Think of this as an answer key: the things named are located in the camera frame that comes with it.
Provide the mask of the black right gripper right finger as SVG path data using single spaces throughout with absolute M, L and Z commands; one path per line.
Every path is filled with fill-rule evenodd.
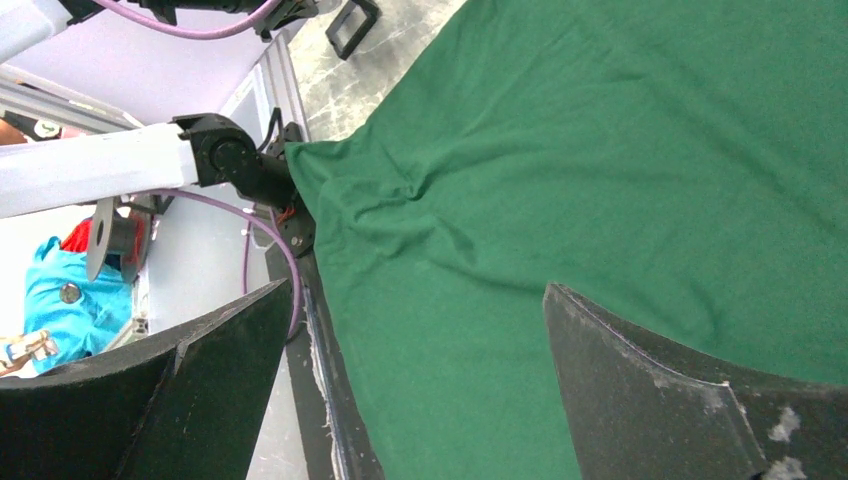
M 564 285 L 544 315 L 585 479 L 843 479 L 847 390 L 746 368 Z

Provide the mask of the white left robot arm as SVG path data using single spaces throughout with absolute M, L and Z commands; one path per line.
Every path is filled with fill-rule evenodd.
M 25 50 L 98 14 L 111 11 L 150 30 L 187 40 L 221 40 L 248 29 L 282 26 L 277 1 L 142 2 L 145 16 L 117 1 L 4 1 L 1 59 Z M 170 24 L 177 9 L 242 13 L 244 19 L 217 30 Z M 176 123 L 87 135 L 58 142 L 23 143 L 1 149 L 1 215 L 11 218 L 124 194 L 198 184 L 198 154 Z

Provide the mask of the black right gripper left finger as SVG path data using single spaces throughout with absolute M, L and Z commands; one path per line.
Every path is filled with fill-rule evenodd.
M 288 334 L 291 286 L 34 378 L 1 381 L 5 479 L 243 479 Z

